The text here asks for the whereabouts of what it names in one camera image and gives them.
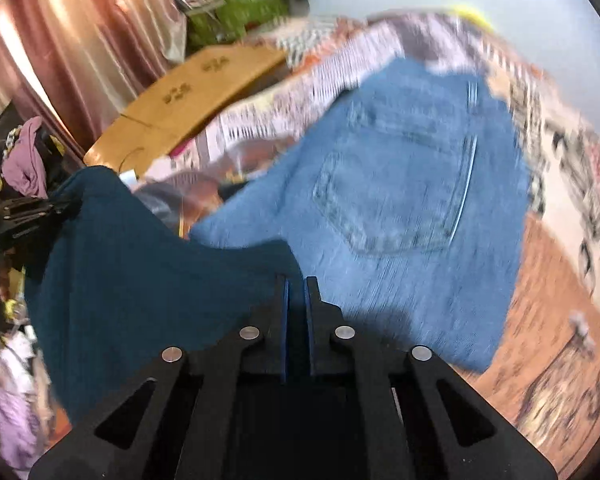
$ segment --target round metal pin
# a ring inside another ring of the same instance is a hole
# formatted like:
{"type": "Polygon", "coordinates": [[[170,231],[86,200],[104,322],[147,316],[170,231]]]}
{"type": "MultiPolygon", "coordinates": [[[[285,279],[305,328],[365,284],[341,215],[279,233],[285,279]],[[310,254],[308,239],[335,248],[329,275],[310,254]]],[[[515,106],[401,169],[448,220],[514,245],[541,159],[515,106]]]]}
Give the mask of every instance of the round metal pin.
{"type": "Polygon", "coordinates": [[[426,346],[414,346],[411,355],[418,361],[428,361],[431,359],[432,353],[426,346]]]}
{"type": "Polygon", "coordinates": [[[174,363],[182,357],[182,350],[177,346],[170,346],[162,351],[162,360],[168,363],[174,363]]]}
{"type": "Polygon", "coordinates": [[[340,339],[351,339],[356,335],[356,331],[347,325],[341,325],[336,329],[336,337],[340,339]]]}
{"type": "Polygon", "coordinates": [[[251,339],[256,339],[260,335],[260,330],[258,330],[254,326],[245,326],[240,330],[240,337],[242,339],[246,339],[250,341],[251,339]]]}

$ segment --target dark teal fabric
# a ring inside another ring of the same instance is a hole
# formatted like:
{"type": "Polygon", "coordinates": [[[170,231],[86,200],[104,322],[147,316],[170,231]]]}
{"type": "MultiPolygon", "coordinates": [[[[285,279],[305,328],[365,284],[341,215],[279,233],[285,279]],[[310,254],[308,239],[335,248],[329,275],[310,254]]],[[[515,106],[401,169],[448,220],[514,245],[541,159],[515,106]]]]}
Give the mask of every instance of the dark teal fabric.
{"type": "Polygon", "coordinates": [[[181,240],[104,167],[79,171],[59,197],[82,205],[33,251],[25,297],[72,422],[164,348],[215,343],[270,300],[276,274],[301,277],[284,242],[216,250],[181,240]]]}

